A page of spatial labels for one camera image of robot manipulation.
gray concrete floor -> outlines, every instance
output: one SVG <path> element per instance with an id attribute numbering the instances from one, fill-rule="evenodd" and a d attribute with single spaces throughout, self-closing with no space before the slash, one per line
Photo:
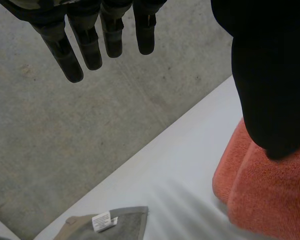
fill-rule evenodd
<path id="1" fill-rule="evenodd" d="M 0 5 L 0 220 L 24 240 L 99 184 L 231 75 L 231 37 L 209 0 L 169 0 L 156 48 L 139 54 L 133 12 L 124 50 L 66 80 L 41 37 Z M 100 20 L 97 31 L 102 36 Z"/>

white tag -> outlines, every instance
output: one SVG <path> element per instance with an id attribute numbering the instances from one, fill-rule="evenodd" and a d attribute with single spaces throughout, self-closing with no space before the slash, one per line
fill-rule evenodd
<path id="1" fill-rule="evenodd" d="M 95 232 L 101 232 L 108 228 L 111 228 L 118 223 L 118 217 L 111 219 L 110 212 L 106 211 L 92 218 L 93 230 Z"/>

beige fabric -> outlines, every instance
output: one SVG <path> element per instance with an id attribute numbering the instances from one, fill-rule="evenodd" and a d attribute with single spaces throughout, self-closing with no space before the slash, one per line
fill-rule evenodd
<path id="1" fill-rule="evenodd" d="M 66 221 L 63 227 L 61 228 L 58 235 L 53 240 L 66 240 L 68 239 L 75 231 L 77 231 L 82 225 L 91 221 L 94 216 L 98 214 L 91 214 L 86 216 L 71 216 Z"/>

orange towel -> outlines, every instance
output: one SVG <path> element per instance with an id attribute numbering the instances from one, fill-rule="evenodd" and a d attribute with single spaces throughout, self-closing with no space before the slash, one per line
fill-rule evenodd
<path id="1" fill-rule="evenodd" d="M 240 228 L 280 240 L 300 240 L 300 149 L 267 158 L 241 121 L 213 177 L 215 195 Z"/>

care label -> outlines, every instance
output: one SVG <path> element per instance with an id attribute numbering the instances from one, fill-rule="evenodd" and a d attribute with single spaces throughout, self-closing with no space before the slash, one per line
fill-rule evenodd
<path id="1" fill-rule="evenodd" d="M 93 230 L 101 232 L 109 229 L 118 223 L 118 217 L 111 219 L 110 212 L 106 211 L 92 218 Z"/>

